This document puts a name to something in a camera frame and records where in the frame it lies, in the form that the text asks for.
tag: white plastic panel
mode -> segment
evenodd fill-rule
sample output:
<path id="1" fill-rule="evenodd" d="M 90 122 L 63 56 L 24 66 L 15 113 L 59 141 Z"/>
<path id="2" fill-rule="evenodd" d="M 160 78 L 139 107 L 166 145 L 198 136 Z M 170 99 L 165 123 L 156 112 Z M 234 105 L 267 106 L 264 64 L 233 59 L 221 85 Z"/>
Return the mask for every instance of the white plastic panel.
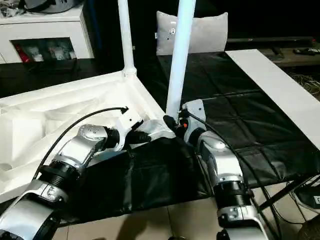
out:
<path id="1" fill-rule="evenodd" d="M 320 102 L 258 50 L 226 53 L 320 149 Z"/>
<path id="2" fill-rule="evenodd" d="M 135 75 L 124 78 L 122 72 L 0 98 L 0 203 L 24 190 L 42 157 L 71 123 L 96 110 L 126 106 L 135 109 L 145 122 L 164 115 L 139 79 Z M 100 113 L 79 126 L 111 127 L 120 114 Z M 62 139 L 47 163 L 77 134 L 79 126 Z"/>

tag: tiled floor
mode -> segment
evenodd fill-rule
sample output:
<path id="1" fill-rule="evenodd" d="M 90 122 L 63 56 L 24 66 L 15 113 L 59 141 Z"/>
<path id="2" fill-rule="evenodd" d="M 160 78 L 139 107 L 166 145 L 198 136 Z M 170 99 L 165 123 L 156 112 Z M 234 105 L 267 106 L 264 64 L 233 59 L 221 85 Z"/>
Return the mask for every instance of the tiled floor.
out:
<path id="1" fill-rule="evenodd" d="M 284 186 L 285 184 L 277 184 L 267 189 L 270 194 L 274 194 Z M 259 189 L 255 189 L 254 194 L 258 203 L 265 200 Z M 276 208 L 289 221 L 303 221 L 289 196 L 277 202 Z M 214 240 L 217 232 L 221 230 L 216 211 L 212 199 L 185 202 L 60 228 L 54 240 L 167 240 L 172 235 L 183 236 L 189 240 Z M 304 213 L 309 219 L 316 215 L 307 209 L 304 209 Z M 266 210 L 265 214 L 273 223 L 270 211 Z M 283 239 L 297 239 L 300 227 L 301 225 L 281 221 Z"/>

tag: black cable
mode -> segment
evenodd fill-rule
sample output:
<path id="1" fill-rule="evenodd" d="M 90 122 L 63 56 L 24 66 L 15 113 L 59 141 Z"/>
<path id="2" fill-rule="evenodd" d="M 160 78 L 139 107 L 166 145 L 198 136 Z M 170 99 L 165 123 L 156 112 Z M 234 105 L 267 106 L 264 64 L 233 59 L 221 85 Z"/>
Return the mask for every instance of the black cable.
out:
<path id="1" fill-rule="evenodd" d="M 303 187 L 309 187 L 312 186 L 314 183 L 316 183 L 318 180 L 320 179 L 320 176 L 317 176 L 312 182 L 307 183 L 305 186 Z"/>
<path id="2" fill-rule="evenodd" d="M 215 134 L 217 134 L 219 138 L 221 138 L 224 142 L 226 142 L 226 141 L 224 140 L 224 138 L 223 138 L 223 137 L 214 129 L 214 127 L 212 127 L 210 124 L 206 123 L 204 120 L 202 120 L 201 118 L 193 115 L 192 113 L 190 113 L 190 112 L 188 112 L 188 111 L 187 111 L 187 114 L 188 114 L 190 117 L 192 117 L 192 118 L 196 119 L 197 121 L 201 122 L 202 124 L 204 124 L 204 125 L 205 125 L 206 127 L 208 127 L 211 131 L 213 131 Z M 268 196 L 267 190 L 266 190 L 266 188 L 263 186 L 263 184 L 261 183 L 261 181 L 260 181 L 260 179 L 258 178 L 255 170 L 251 167 L 251 165 L 248 163 L 248 161 L 247 161 L 244 157 L 242 157 L 241 155 L 239 155 L 239 154 L 233 149 L 233 147 L 232 147 L 231 145 L 228 144 L 228 146 L 229 146 L 229 149 L 233 152 L 233 154 L 234 154 L 237 158 L 241 159 L 241 160 L 245 163 L 245 165 L 248 167 L 248 169 L 249 169 L 250 172 L 252 173 L 253 177 L 255 178 L 258 186 L 261 188 L 262 193 L 263 193 L 265 199 L 268 201 L 268 200 L 270 199 L 270 197 Z M 263 218 L 265 224 L 268 226 L 268 228 L 269 228 L 271 234 L 273 235 L 273 237 L 274 237 L 275 239 L 280 239 L 280 240 L 281 240 L 281 239 L 282 239 L 282 232 L 281 232 L 281 228 L 280 228 L 279 219 L 277 218 L 277 213 L 276 213 L 276 210 L 275 210 L 275 206 L 274 206 L 273 204 L 271 204 L 271 205 L 270 205 L 270 209 L 271 209 L 271 212 L 272 212 L 274 221 L 275 221 L 275 225 L 276 225 L 278 234 L 276 234 L 275 230 L 273 229 L 273 227 L 271 226 L 271 224 L 270 224 L 269 221 L 267 220 L 266 216 L 265 216 L 264 213 L 260 210 L 260 208 L 259 208 L 256 200 L 255 200 L 253 197 L 251 198 L 251 200 L 252 200 L 253 204 L 256 204 L 255 207 L 257 208 L 257 211 L 260 213 L 261 217 Z"/>
<path id="3" fill-rule="evenodd" d="M 49 157 L 49 155 L 51 154 L 51 152 L 53 151 L 53 149 L 56 147 L 56 145 L 60 142 L 60 140 L 67 134 L 67 132 L 69 132 L 75 125 L 77 125 L 78 123 L 80 123 L 81 121 L 99 114 L 99 113 L 103 113 L 103 112 L 108 112 L 108 111 L 112 111 L 112 110 L 121 110 L 122 113 L 124 113 L 126 110 L 128 110 L 128 108 L 125 107 L 110 107 L 110 108 L 104 108 L 98 111 L 94 111 L 91 112 L 83 117 L 81 117 L 80 119 L 78 119 L 77 121 L 75 121 L 74 123 L 72 123 L 70 126 L 68 126 L 66 128 L 66 130 L 64 130 L 64 132 L 57 138 L 57 140 L 53 143 L 53 145 L 50 147 L 50 149 L 48 150 L 48 152 L 44 155 L 43 159 L 41 160 L 38 168 L 36 169 L 34 176 L 33 176 L 33 180 L 37 178 L 38 174 L 39 174 L 39 170 L 40 167 L 45 163 L 45 161 L 47 160 L 47 158 Z"/>
<path id="4" fill-rule="evenodd" d="M 277 213 L 277 215 L 278 215 L 284 222 L 286 222 L 286 223 L 288 223 L 288 224 L 299 224 L 299 225 L 302 225 L 302 224 L 305 223 L 305 222 L 293 222 L 293 221 L 289 221 L 289 220 L 285 219 L 285 218 L 279 213 L 279 211 L 277 210 L 276 207 L 274 207 L 274 210 L 275 210 L 275 212 Z"/>
<path id="5" fill-rule="evenodd" d="M 303 217 L 304 221 L 307 222 L 308 220 L 307 220 L 305 214 L 302 212 L 302 209 L 301 209 L 300 205 L 298 204 L 298 202 L 297 202 L 297 200 L 296 200 L 296 198 L 295 198 L 295 196 L 294 196 L 294 193 L 293 193 L 293 192 L 289 193 L 289 196 L 290 196 L 290 197 L 292 198 L 292 200 L 294 201 L 294 203 L 295 203 L 296 207 L 298 208 L 299 212 L 301 213 L 301 216 Z"/>

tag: label sticker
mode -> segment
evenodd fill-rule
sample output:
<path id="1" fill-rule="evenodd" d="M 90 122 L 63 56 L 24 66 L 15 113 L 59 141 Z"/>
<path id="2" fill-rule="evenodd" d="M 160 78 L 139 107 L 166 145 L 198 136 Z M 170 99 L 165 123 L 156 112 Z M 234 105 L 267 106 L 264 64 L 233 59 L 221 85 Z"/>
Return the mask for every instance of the label sticker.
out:
<path id="1" fill-rule="evenodd" d="M 314 197 L 315 203 L 320 204 L 320 196 L 313 196 L 313 197 Z"/>

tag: silver robot arm segment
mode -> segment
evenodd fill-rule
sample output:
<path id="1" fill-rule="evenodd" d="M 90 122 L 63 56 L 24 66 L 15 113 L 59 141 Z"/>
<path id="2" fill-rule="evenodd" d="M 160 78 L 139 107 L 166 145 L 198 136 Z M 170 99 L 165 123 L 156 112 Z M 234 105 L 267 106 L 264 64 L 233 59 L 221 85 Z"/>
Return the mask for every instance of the silver robot arm segment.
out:
<path id="1" fill-rule="evenodd" d="M 60 223 L 57 210 L 68 201 L 95 153 L 121 151 L 127 134 L 142 122 L 142 118 L 129 109 L 113 128 L 81 126 L 52 162 L 41 167 L 41 176 L 0 216 L 0 231 L 10 233 L 13 239 L 51 239 Z"/>
<path id="2" fill-rule="evenodd" d="M 185 103 L 182 109 L 205 121 L 202 100 Z M 237 156 L 215 132 L 188 116 L 184 141 L 193 145 L 204 163 L 217 205 L 219 225 L 224 228 L 218 240 L 267 240 L 257 209 L 251 203 L 252 192 L 244 182 Z"/>

